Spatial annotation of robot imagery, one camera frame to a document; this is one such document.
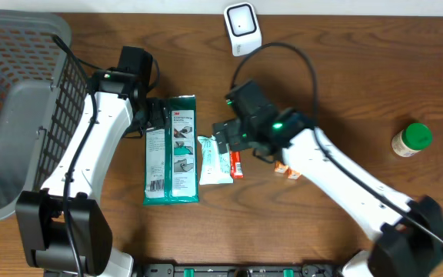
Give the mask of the orange juice box pair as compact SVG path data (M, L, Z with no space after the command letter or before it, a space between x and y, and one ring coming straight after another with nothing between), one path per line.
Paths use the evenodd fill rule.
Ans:
M301 173L291 169L288 165L285 165L280 161L277 161L275 163L275 172L281 173L281 174L286 174L288 179L297 180L301 177Z

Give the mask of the red snack packet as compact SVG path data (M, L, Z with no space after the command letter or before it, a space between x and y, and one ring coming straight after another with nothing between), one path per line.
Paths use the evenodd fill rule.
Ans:
M241 167L240 152L230 151L231 177L233 179L242 179L244 177Z

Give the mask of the light teal snack packet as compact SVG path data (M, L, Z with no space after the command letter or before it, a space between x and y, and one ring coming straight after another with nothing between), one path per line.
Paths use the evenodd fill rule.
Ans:
M199 136L198 142L202 147L202 172L200 185L231 184L230 155L221 154L214 136Z

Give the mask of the green white wipes pack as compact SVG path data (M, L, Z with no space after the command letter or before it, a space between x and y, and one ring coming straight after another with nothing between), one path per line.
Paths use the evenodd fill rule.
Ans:
M196 97L167 100L170 127L145 134L144 205L198 201Z

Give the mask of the green lid white jar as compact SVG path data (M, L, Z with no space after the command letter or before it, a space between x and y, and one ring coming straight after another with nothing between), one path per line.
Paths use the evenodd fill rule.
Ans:
M433 141L428 126L412 123L401 130L391 140L391 147L396 155L407 158L425 150Z

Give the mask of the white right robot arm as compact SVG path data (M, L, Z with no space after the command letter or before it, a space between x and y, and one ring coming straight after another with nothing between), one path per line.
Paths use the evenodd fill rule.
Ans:
M225 97L235 118L213 125L222 153L250 149L316 184L359 225L372 249L360 251L340 276L428 276L443 263L443 212L425 196L415 201L388 187L340 151L301 112L283 112L253 81Z

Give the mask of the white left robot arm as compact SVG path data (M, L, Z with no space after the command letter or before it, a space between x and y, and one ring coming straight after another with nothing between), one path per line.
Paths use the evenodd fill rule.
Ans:
M143 48L122 48L118 65L93 73L77 129L53 173L15 206L26 262L46 276L131 276L133 257L113 246L100 198L120 140L168 122L165 103L147 94L158 67Z

